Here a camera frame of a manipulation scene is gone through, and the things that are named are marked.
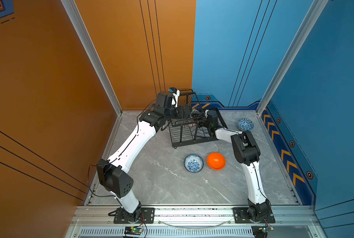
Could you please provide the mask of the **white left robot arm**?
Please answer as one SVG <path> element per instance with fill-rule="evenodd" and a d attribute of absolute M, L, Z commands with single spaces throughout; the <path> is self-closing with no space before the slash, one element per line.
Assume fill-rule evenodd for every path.
<path fill-rule="evenodd" d="M 174 87 L 158 93 L 156 100 L 138 115 L 136 127 L 123 145 L 95 165 L 100 185 L 119 202 L 118 211 L 131 223 L 140 220 L 141 203 L 132 191 L 134 179 L 128 172 L 146 143 L 166 122 L 178 117 L 179 97 L 180 91 Z"/>

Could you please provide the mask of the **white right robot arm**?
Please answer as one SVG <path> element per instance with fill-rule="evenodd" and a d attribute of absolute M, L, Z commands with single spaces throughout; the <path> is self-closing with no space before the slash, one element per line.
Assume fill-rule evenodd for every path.
<path fill-rule="evenodd" d="M 232 144 L 235 159 L 241 164 L 248 187 L 248 219 L 253 223 L 275 223 L 272 205 L 261 181 L 259 160 L 261 151 L 251 131 L 234 131 L 227 128 L 216 108 L 205 110 L 204 127 L 217 140 Z"/>

